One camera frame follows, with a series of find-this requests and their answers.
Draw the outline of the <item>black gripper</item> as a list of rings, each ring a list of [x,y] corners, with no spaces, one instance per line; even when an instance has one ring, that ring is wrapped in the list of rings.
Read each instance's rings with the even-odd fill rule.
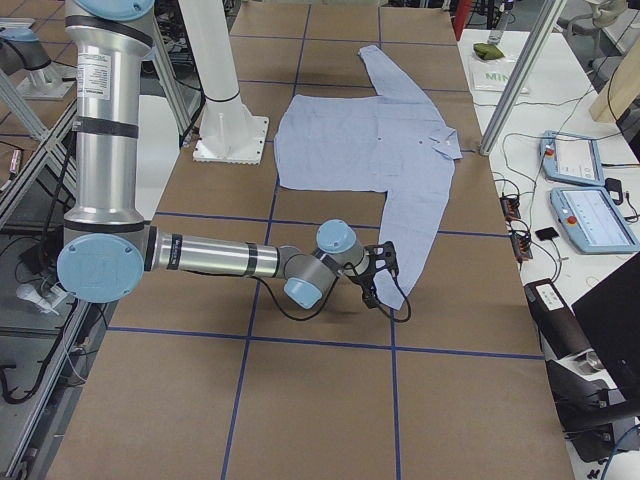
[[[353,268],[353,282],[361,288],[362,301],[367,307],[374,306],[373,296],[377,295],[374,279],[382,271],[387,271],[394,284],[397,284],[399,267],[395,246],[391,241],[364,246],[364,256]]]

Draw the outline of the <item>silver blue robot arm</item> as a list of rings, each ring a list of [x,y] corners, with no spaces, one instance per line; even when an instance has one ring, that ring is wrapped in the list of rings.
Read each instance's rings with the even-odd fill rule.
[[[343,221],[325,222],[310,254],[166,233],[146,224],[136,208],[137,144],[140,69],[154,44],[154,19],[150,1],[66,5],[66,30],[78,49],[78,179],[57,259],[62,286],[77,299],[108,303],[130,294],[155,269],[281,278],[286,294],[309,309],[346,276],[361,288],[365,304],[376,307],[376,275],[399,273],[394,246],[365,246]]]

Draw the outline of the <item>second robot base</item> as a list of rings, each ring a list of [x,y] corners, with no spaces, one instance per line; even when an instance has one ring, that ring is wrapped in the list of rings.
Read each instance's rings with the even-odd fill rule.
[[[17,86],[27,100],[60,101],[76,81],[76,67],[54,62],[38,36],[24,27],[1,29],[1,70],[8,76],[27,73]]]

